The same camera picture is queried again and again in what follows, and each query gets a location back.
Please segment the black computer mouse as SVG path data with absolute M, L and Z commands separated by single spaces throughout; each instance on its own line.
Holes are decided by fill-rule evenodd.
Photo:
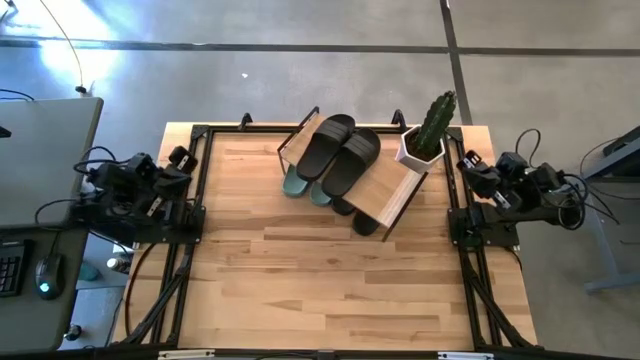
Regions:
M 49 254 L 38 261 L 35 268 L 35 286 L 43 300 L 54 300 L 64 290 L 64 257 L 60 254 Z

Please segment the white hexagonal plant pot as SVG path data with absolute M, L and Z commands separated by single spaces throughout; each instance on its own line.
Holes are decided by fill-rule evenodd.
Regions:
M 411 136 L 418 134 L 420 128 L 420 125 L 416 125 L 401 135 L 401 142 L 397 150 L 395 160 L 416 173 L 424 174 L 427 173 L 432 167 L 434 167 L 436 163 L 445 155 L 445 149 L 443 140 L 440 140 L 438 142 L 437 152 L 435 156 L 430 160 L 425 161 L 421 158 L 411 155 L 409 153 L 408 141 L 410 140 Z

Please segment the white table bracket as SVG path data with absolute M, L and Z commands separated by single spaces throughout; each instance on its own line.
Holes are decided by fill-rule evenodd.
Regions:
M 211 349 L 181 349 L 160 351 L 157 360 L 205 360 L 215 357 Z
M 495 360 L 491 353 L 441 351 L 438 360 Z

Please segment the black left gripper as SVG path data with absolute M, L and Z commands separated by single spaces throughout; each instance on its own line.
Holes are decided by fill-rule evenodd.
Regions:
M 167 201 L 182 200 L 191 182 L 191 174 L 198 160 L 183 146 L 175 147 L 169 155 L 169 165 L 161 168 L 154 178 L 152 190 L 155 193 L 147 212 L 155 213 Z

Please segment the black striped slide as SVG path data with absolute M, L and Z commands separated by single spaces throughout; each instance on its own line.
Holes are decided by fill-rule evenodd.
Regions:
M 335 114 L 324 120 L 296 166 L 297 175 L 308 182 L 319 179 L 354 129 L 355 119 L 350 115 Z
M 343 197 L 376 162 L 381 150 L 377 133 L 357 130 L 339 149 L 333 166 L 322 181 L 322 191 L 330 198 Z

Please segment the black keyboard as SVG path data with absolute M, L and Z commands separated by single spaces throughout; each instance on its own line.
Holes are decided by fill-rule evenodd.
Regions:
M 20 294 L 28 246 L 28 240 L 0 241 L 0 298 Z

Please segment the wooden shelf with black frame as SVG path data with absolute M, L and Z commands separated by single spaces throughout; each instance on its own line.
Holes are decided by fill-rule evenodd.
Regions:
M 277 148 L 280 165 L 296 166 L 311 141 L 312 134 L 326 120 L 317 107 L 299 123 L 282 123 L 285 140 Z M 391 153 L 400 148 L 402 123 L 369 124 L 381 140 L 381 153 L 376 162 L 357 180 L 342 199 L 366 214 L 385 230 L 386 241 L 421 188 L 427 175 L 413 171 L 394 159 Z

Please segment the blue-grey desk frame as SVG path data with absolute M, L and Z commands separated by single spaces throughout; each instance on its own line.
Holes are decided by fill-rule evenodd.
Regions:
M 592 146 L 578 170 L 589 191 L 586 224 L 605 271 L 585 291 L 640 286 L 640 125 Z

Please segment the chunky green slide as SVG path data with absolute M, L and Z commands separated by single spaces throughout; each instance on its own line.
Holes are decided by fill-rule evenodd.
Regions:
M 323 190 L 320 182 L 313 182 L 310 188 L 310 200 L 319 207 L 329 206 L 332 202 L 330 196 L 328 196 Z
M 282 183 L 282 192 L 291 198 L 299 198 L 302 197 L 307 189 L 309 188 L 310 183 L 302 178 L 300 178 L 297 174 L 297 168 L 294 165 L 289 165 L 285 172 L 284 181 Z

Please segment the light grey desk panel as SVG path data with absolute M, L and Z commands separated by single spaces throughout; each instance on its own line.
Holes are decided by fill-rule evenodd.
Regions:
M 0 103 L 0 229 L 59 225 L 68 206 L 37 214 L 45 203 L 79 190 L 72 165 L 94 141 L 99 97 Z

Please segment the black aluminium table frame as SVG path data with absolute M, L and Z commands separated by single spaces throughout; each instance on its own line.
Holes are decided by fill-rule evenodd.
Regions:
M 160 160 L 184 145 L 201 162 L 190 193 L 205 211 L 185 280 L 149 335 L 134 327 L 169 287 L 183 248 L 134 256 L 115 343 L 158 351 L 211 349 L 211 360 L 437 358 L 536 341 L 511 251 L 452 243 L 448 214 L 471 195 L 454 168 L 467 146 L 492 153 L 488 130 L 456 126 L 445 155 L 390 237 L 370 236 L 307 197 L 282 192 L 282 123 L 170 123 Z

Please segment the green cactus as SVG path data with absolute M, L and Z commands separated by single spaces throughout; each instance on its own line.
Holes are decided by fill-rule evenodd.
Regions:
M 418 134 L 412 140 L 417 157 L 428 161 L 437 155 L 439 140 L 453 118 L 456 103 L 455 92 L 446 91 L 431 104 Z

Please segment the dark grey desk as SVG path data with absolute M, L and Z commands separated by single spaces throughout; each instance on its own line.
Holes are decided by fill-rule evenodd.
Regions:
M 26 264 L 20 294 L 0 297 L 0 354 L 53 351 L 71 323 L 88 232 L 61 233 L 36 228 L 0 230 L 0 240 L 25 240 Z M 42 299 L 36 286 L 36 265 L 48 254 L 62 257 L 63 289 L 53 300 Z

